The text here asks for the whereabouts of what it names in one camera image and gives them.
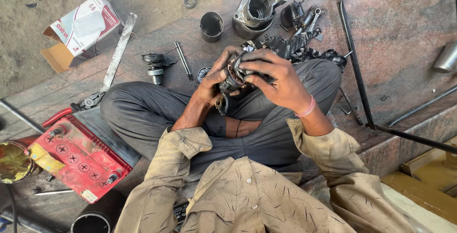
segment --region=man's right hand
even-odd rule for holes
[[[274,104],[289,108],[296,114],[304,112],[311,105],[311,96],[290,61],[265,48],[243,55],[241,61],[240,69],[265,73],[275,79],[271,84],[259,75],[248,75],[244,79],[260,88]]]

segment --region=spanner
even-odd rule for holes
[[[316,8],[316,10],[315,10],[314,13],[315,13],[316,15],[314,16],[313,22],[312,22],[311,25],[309,26],[309,29],[306,30],[306,31],[312,31],[312,30],[313,30],[314,25],[315,25],[316,22],[317,22],[317,18],[319,18],[319,16],[320,16],[321,14],[323,14],[324,11],[321,10],[320,8]]]

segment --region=blue object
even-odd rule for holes
[[[5,230],[5,229],[6,229],[6,226],[7,226],[8,224],[11,224],[11,223],[12,223],[12,222],[10,222],[9,220],[7,220],[7,219],[5,219],[5,218],[3,218],[3,217],[0,217],[0,227],[3,226],[3,228],[0,228],[0,232],[2,232],[3,230]]]

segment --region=beige shirt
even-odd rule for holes
[[[212,163],[204,172],[180,232],[414,232],[385,200],[379,177],[355,154],[356,140],[339,129],[311,137],[288,119],[297,148],[327,179],[334,212],[277,171],[248,157]],[[169,233],[175,190],[190,159],[212,148],[202,128],[165,131],[144,182],[127,199],[115,233]]]

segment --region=red-handled pliers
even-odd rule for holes
[[[65,115],[92,108],[100,102],[101,98],[104,95],[105,95],[105,92],[99,92],[99,93],[93,94],[93,95],[89,96],[88,98],[84,99],[84,101],[81,104],[71,103],[70,107],[58,111],[56,114],[51,116],[51,118],[45,120],[41,126],[43,126],[43,128],[46,128],[46,127],[54,124],[54,122],[56,122],[58,119],[64,117]]]

